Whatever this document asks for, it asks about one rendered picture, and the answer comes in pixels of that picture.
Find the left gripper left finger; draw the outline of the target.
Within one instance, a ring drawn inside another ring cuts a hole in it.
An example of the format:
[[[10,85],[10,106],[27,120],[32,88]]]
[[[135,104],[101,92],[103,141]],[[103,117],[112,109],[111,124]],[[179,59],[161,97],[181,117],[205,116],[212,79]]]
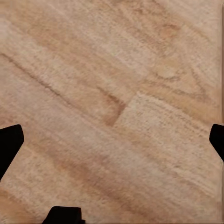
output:
[[[24,142],[20,124],[0,129],[0,180]]]

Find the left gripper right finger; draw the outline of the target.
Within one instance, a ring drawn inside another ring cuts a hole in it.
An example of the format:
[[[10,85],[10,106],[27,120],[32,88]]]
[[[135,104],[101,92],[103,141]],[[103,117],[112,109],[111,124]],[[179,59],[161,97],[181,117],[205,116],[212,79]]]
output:
[[[210,132],[209,140],[224,161],[224,126],[214,124]]]

